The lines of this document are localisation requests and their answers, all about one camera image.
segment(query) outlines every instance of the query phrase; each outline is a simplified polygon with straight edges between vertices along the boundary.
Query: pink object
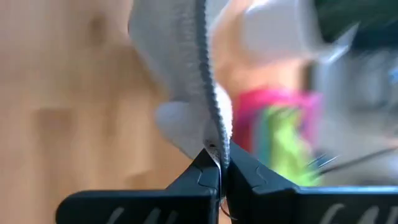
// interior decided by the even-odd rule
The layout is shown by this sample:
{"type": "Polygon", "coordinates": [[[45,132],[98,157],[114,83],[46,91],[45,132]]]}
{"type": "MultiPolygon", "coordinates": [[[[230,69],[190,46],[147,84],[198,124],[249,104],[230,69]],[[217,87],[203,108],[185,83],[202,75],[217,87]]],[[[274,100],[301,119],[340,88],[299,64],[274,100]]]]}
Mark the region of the pink object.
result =
{"type": "Polygon", "coordinates": [[[286,90],[260,89],[243,93],[239,96],[234,110],[234,129],[247,126],[254,119],[258,110],[268,105],[290,105],[304,111],[303,137],[313,144],[316,138],[316,122],[320,114],[321,96],[316,93],[299,93],[286,90]]]}

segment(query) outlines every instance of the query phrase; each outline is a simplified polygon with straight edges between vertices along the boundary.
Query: white cloth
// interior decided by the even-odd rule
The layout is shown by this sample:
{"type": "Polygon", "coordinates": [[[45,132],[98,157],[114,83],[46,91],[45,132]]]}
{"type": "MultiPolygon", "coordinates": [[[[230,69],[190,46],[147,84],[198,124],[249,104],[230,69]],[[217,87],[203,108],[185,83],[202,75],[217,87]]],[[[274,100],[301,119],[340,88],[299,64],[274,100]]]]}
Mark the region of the white cloth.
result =
{"type": "MultiPolygon", "coordinates": [[[[223,5],[207,2],[209,28],[223,5]]],[[[228,1],[218,1],[221,2],[225,5],[228,1]]],[[[153,78],[170,93],[170,101],[156,111],[156,123],[162,134],[190,158],[197,156],[206,140],[218,138],[199,70],[195,3],[196,0],[135,0],[129,21],[134,46],[152,70],[153,78]]],[[[216,85],[215,89],[230,138],[231,100],[221,86],[216,85]]]]}

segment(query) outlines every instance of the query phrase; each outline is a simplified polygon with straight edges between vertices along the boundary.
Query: blurred background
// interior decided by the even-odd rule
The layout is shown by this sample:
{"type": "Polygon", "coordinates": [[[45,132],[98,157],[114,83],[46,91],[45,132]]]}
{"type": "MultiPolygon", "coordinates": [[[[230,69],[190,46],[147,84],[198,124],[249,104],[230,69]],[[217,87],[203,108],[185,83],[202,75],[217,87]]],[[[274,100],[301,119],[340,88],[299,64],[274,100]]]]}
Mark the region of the blurred background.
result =
{"type": "MultiPolygon", "coordinates": [[[[250,3],[232,0],[216,30],[217,79],[232,99],[263,86],[302,90],[305,72],[251,67],[239,48],[239,15],[250,3]]],[[[54,223],[68,194],[161,189],[189,165],[154,124],[154,109],[167,95],[129,40],[133,5],[0,1],[0,223],[54,223]]],[[[396,55],[352,51],[333,65],[313,64],[312,89],[324,108],[317,147],[339,155],[335,164],[398,143],[387,76],[396,55]]],[[[325,184],[395,184],[396,156],[334,172],[325,184]],[[371,180],[352,178],[369,172],[371,180]]]]}

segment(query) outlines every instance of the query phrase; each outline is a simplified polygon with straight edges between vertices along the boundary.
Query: wooden floor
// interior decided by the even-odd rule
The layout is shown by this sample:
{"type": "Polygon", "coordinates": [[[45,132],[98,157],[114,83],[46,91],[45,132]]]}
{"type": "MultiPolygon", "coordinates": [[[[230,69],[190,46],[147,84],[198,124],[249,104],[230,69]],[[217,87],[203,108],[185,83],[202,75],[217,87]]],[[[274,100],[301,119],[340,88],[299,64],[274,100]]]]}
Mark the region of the wooden floor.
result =
{"type": "MultiPolygon", "coordinates": [[[[218,52],[234,45],[225,33],[248,2],[231,5],[218,52]]],[[[162,188],[190,163],[154,125],[165,94],[128,39],[131,7],[0,0],[0,223],[54,223],[72,192],[162,188]]],[[[268,82],[245,83],[241,58],[227,55],[216,70],[231,96],[268,82]]]]}

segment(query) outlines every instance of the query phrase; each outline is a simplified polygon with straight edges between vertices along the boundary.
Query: green object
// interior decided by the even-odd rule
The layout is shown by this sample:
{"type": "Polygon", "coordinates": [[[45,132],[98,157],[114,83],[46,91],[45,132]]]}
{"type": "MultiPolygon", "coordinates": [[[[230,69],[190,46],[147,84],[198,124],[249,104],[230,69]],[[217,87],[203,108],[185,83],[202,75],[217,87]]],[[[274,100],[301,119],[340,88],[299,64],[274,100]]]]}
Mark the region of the green object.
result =
{"type": "Polygon", "coordinates": [[[279,175],[301,186],[320,183],[316,172],[308,166],[311,161],[306,144],[300,138],[300,110],[282,107],[268,109],[271,138],[271,166],[279,175]]]}
{"type": "Polygon", "coordinates": [[[253,148],[254,153],[259,161],[265,166],[270,166],[270,133],[269,133],[269,122],[268,112],[264,108],[260,110],[259,114],[254,121],[254,135],[253,148]]]}

